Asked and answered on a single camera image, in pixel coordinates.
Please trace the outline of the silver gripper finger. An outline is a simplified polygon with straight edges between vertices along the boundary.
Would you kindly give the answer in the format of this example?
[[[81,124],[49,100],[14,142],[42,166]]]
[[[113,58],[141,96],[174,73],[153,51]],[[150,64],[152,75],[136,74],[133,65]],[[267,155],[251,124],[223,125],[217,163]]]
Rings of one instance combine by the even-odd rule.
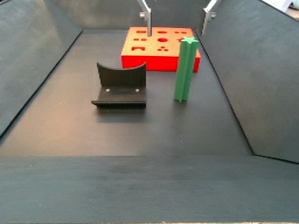
[[[215,16],[213,9],[216,8],[217,3],[219,3],[219,0],[209,0],[208,5],[202,8],[202,21],[201,21],[200,35],[204,35],[208,22],[211,21],[211,18]]]
[[[138,3],[138,6],[141,8],[141,11],[138,12],[138,17],[145,21],[145,27],[146,27],[146,36],[152,36],[152,10],[146,5],[145,0],[136,0]]]

